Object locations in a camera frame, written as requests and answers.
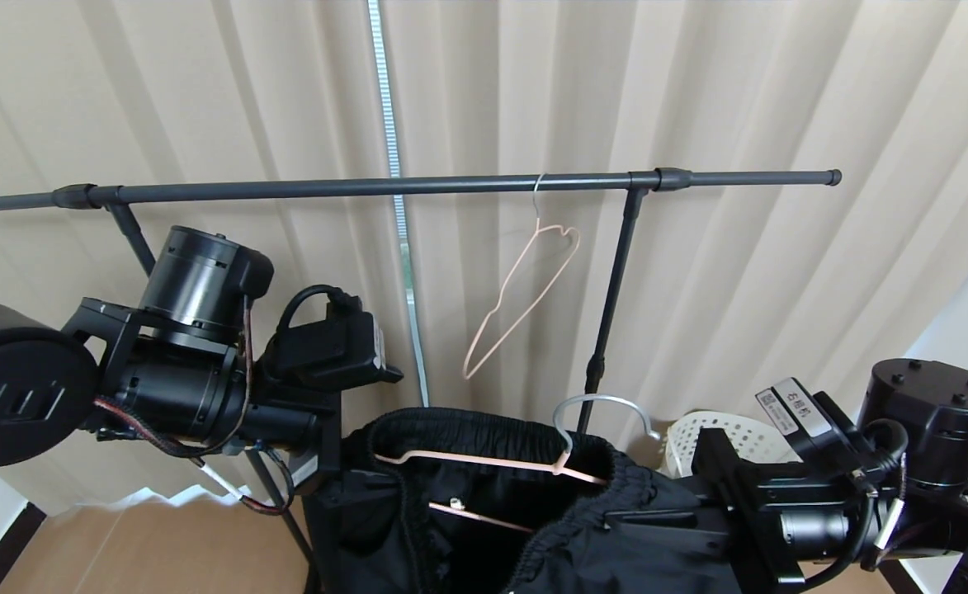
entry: wooden floor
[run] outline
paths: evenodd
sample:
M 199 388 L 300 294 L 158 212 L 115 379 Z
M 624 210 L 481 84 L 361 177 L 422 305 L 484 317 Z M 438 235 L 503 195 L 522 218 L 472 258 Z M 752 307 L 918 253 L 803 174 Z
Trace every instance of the wooden floor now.
M 306 578 L 280 518 L 212 501 L 147 502 L 50 518 L 0 594 L 300 594 Z M 815 592 L 891 594 L 880 574 L 856 568 Z

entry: black garment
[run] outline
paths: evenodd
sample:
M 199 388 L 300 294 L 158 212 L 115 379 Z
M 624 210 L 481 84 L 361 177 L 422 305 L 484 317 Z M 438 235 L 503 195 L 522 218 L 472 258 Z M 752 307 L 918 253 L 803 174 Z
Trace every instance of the black garment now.
M 411 449 L 552 463 L 564 448 L 539 422 L 452 409 L 394 411 L 343 441 L 344 469 L 366 481 L 335 481 L 305 498 L 311 540 L 328 594 L 619 594 L 728 592 L 728 568 L 668 545 L 609 530 L 606 512 L 680 510 L 697 497 L 635 465 L 596 436 L 573 433 L 570 469 L 593 485 L 540 471 L 431 459 L 402 465 Z M 367 501 L 333 512 L 337 500 Z M 469 511 L 520 526 L 442 514 L 430 501 L 460 499 Z

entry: white basket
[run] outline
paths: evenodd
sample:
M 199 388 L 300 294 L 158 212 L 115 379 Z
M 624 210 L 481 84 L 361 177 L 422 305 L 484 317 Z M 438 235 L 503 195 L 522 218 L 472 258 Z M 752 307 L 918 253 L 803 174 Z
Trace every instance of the white basket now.
M 800 461 L 800 456 L 781 432 L 765 422 L 724 412 L 691 412 L 668 428 L 662 473 L 676 479 L 692 474 L 692 455 L 696 454 L 696 439 L 702 428 L 725 429 L 737 454 L 745 460 L 758 463 Z

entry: curtain fold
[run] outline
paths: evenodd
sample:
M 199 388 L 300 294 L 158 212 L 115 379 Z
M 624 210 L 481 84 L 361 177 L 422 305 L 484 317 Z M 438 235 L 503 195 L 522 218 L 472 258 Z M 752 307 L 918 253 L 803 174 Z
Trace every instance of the curtain fold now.
M 386 176 L 365 2 L 0 4 L 0 193 Z M 348 392 L 346 428 L 418 403 L 390 198 L 134 210 L 154 249 L 181 224 L 224 233 L 275 262 L 272 287 L 254 308 L 257 353 L 303 286 L 362 296 L 385 330 L 390 361 L 408 376 Z M 83 296 L 136 305 L 144 287 L 109 215 L 0 214 L 1 304 L 60 327 Z M 324 312 L 314 300 L 302 309 L 296 321 Z M 243 459 L 215 458 L 235 484 L 258 486 Z M 95 444 L 88 435 L 0 476 L 51 514 L 143 486 L 166 496 L 198 482 L 215 489 L 148 445 Z
M 382 0 L 408 176 L 843 170 L 645 199 L 602 391 L 657 420 L 758 415 L 795 375 L 848 411 L 968 274 L 968 2 Z M 461 357 L 533 227 L 527 195 L 408 196 L 432 401 L 544 421 L 582 391 L 620 192 L 539 196 L 581 252 L 479 375 Z M 545 238 L 484 334 L 563 261 Z M 573 414 L 566 422 L 574 422 Z M 592 432 L 626 446 L 626 411 Z

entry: metal hanger hook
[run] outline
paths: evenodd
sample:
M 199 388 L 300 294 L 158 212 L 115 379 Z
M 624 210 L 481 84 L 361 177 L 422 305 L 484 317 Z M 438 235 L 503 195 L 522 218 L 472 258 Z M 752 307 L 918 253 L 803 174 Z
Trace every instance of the metal hanger hook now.
M 573 403 L 582 403 L 587 401 L 608 401 L 611 403 L 620 403 L 623 406 L 630 407 L 634 409 L 635 413 L 638 413 L 638 417 L 641 417 L 641 422 L 645 425 L 645 433 L 649 437 L 653 437 L 654 440 L 660 441 L 662 439 L 656 431 L 653 430 L 652 424 L 649 422 L 649 414 L 645 412 L 645 409 L 638 406 L 638 403 L 628 401 L 626 398 L 619 398 L 619 396 L 613 396 L 611 394 L 582 394 L 579 396 L 573 396 L 572 398 L 566 399 L 556 408 L 553 409 L 553 427 L 560 433 L 560 439 L 564 440 L 565 443 L 565 454 L 571 454 L 571 448 L 574 447 L 573 442 L 571 442 L 571 435 L 567 432 L 567 429 L 560 425 L 560 414 L 564 412 L 565 407 L 568 405 L 573 405 Z

